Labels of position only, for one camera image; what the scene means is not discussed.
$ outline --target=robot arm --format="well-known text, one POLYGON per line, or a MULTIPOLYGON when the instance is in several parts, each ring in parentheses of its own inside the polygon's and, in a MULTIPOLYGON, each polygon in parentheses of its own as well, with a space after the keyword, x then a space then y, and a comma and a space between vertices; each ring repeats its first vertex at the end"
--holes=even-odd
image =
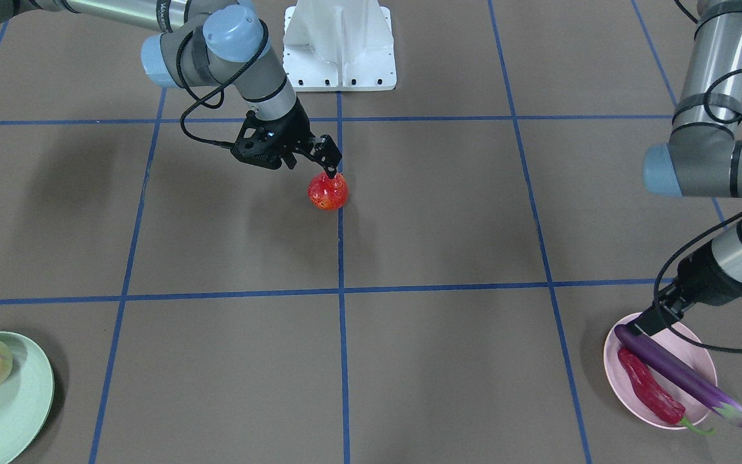
POLYGON ((161 32, 142 44, 141 53, 147 76, 161 87, 219 87, 240 73, 233 85, 250 111, 236 141, 219 145, 262 168, 278 169, 283 161, 293 168, 296 153, 328 177, 336 174, 342 154, 330 136, 312 134, 270 39, 260 52, 264 24, 253 1, 0 0, 0 24, 32 10, 68 10, 161 32))
MULTIPOLYGON (((742 197, 742 0, 700 0, 701 15, 683 95, 668 144, 647 151, 644 182, 652 193, 742 197)), ((629 324, 649 335, 695 303, 724 305, 742 297, 742 220, 678 265, 657 305, 629 324)))

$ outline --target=green pepper stem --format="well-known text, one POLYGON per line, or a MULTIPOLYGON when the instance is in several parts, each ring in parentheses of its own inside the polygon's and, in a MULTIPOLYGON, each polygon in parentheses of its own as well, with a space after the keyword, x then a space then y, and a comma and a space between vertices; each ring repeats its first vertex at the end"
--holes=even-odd
POLYGON ((678 422, 678 425, 683 425, 686 429, 691 430, 692 432, 695 432, 695 434, 701 434, 704 436, 714 435, 715 429, 709 429, 709 430, 701 430, 695 427, 691 420, 689 420, 688 417, 683 416, 683 419, 678 422))

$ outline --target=black cable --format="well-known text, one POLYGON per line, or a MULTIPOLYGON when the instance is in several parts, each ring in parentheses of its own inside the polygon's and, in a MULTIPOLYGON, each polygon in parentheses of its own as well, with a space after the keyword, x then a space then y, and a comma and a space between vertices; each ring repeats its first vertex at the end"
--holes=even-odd
POLYGON ((677 250, 676 252, 674 252, 674 255, 672 255, 671 258, 669 258, 669 260, 666 262, 666 264, 663 264, 663 267, 660 268, 660 272, 657 273, 657 279, 654 280, 654 291, 653 291, 652 305, 654 306, 654 308, 656 308, 658 310, 657 311, 657 314, 660 316, 660 320, 663 322, 663 326, 665 326, 665 328, 668 329, 672 334, 674 334, 678 338, 680 338, 680 340, 683 340, 684 342, 687 342, 687 343, 691 343, 692 345, 694 345, 696 347, 701 347, 702 349, 708 349, 708 350, 712 350, 712 351, 720 351, 720 352, 724 352, 724 353, 742 354, 742 349, 734 349, 733 347, 719 347, 719 346, 710 345, 710 344, 706 344, 706 343, 700 343, 700 342, 697 342, 695 340, 691 340, 691 338, 689 338, 689 337, 681 334, 680 332, 678 332, 677 329, 675 329, 674 327, 672 327, 672 325, 669 324, 669 321, 666 320, 665 314, 663 313, 662 308, 660 307, 661 306, 661 303, 660 303, 660 282, 663 280, 663 274, 666 273, 666 271, 672 265, 672 262, 674 262, 677 258, 679 258, 680 255, 682 255, 686 250, 690 249, 690 247, 692 247, 692 246, 695 246, 695 244, 697 244, 700 240, 703 240, 705 237, 707 237, 707 235, 712 234, 716 230, 719 230, 719 229, 727 226, 728 224, 731 224, 734 221, 739 220, 740 218, 742 218, 742 211, 740 211, 736 215, 733 215, 733 217, 730 217, 729 219, 722 221, 717 226, 710 227, 708 230, 706 230, 705 232, 703 232, 703 234, 700 234, 697 237, 692 238, 692 240, 689 241, 689 243, 684 244, 684 246, 680 247, 679 250, 677 250))
POLYGON ((182 115, 179 117, 179 126, 180 128, 182 128, 182 132, 185 135, 187 135, 189 138, 191 138, 192 140, 196 140, 197 142, 202 142, 204 144, 216 145, 218 147, 222 147, 227 150, 230 150, 233 148, 233 142, 203 139, 202 137, 197 137, 196 135, 191 134, 191 132, 189 132, 188 128, 185 126, 185 119, 188 118, 188 115, 194 112, 194 110, 199 108, 203 103, 208 102, 208 100, 216 96, 216 94, 224 91, 227 86, 233 84, 237 79, 239 79, 239 76, 242 76, 242 74, 245 73, 245 71, 247 71, 248 68, 250 68, 251 65, 253 65, 257 61, 257 59, 260 58, 260 55, 262 55, 262 51, 265 50, 266 45, 268 45, 268 26, 265 25, 265 21, 262 21, 262 19, 260 19, 260 24, 262 24, 262 41, 260 41, 260 46, 257 48, 256 53, 254 53, 254 55, 251 56, 251 59, 249 59, 247 63, 242 65, 242 67, 239 68, 239 70, 236 71, 236 73, 234 73, 233 76, 230 76, 228 80, 226 80, 225 82, 222 82, 221 84, 218 85, 217 88, 215 88, 211 92, 208 92, 208 94, 205 95, 204 97, 198 98, 196 102, 188 106, 188 109, 183 111, 182 115))
POLYGON ((692 15, 692 13, 686 9, 686 6, 683 6, 683 3, 680 3, 680 0, 674 0, 674 4, 677 5, 678 8, 680 8, 680 11, 683 12, 683 14, 686 15, 686 17, 692 20, 692 23, 695 23, 695 24, 698 23, 698 18, 695 18, 694 15, 692 15))
MULTIPOLYGON (((197 101, 200 98, 197 94, 194 93, 193 90, 191 90, 191 86, 188 85, 188 82, 186 82, 185 80, 185 75, 182 73, 182 54, 185 53, 185 47, 188 45, 188 42, 191 41, 193 37, 194 31, 191 30, 191 32, 188 32, 188 34, 182 39, 182 42, 180 42, 179 44, 179 48, 176 49, 176 75, 179 77, 179 83, 182 85, 182 88, 185 89, 185 91, 188 91, 188 94, 194 98, 194 101, 197 101)), ((218 102, 214 103, 213 105, 209 103, 202 103, 202 106, 204 106, 204 108, 215 110, 222 106, 224 100, 225 92, 221 92, 221 94, 219 94, 218 102)))
POLYGON ((729 77, 735 76, 736 74, 742 74, 742 68, 740 68, 739 70, 729 71, 728 73, 723 74, 721 77, 718 77, 718 79, 716 79, 715 82, 712 82, 712 85, 710 85, 703 94, 703 109, 704 111, 706 111, 706 114, 715 122, 721 124, 732 124, 733 122, 742 121, 742 114, 738 114, 731 119, 721 119, 719 117, 716 117, 715 114, 713 114, 712 112, 712 107, 709 105, 709 100, 710 98, 712 98, 712 91, 714 91, 715 87, 718 87, 718 85, 723 83, 723 81, 729 79, 729 77))

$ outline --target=light green plate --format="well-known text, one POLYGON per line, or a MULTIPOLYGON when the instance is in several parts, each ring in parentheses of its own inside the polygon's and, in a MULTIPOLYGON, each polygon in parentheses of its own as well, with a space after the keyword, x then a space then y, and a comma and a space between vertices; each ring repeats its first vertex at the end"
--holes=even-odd
POLYGON ((0 464, 13 461, 41 430, 53 402, 53 371, 42 349, 24 335, 0 332, 13 370, 0 385, 0 464))

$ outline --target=white plastic stand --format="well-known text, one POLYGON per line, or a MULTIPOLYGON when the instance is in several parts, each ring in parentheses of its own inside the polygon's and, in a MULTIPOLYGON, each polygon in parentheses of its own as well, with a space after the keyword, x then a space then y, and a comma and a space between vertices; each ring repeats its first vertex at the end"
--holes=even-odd
POLYGON ((377 0, 298 0, 285 10, 283 67, 297 92, 392 90, 391 12, 377 0))

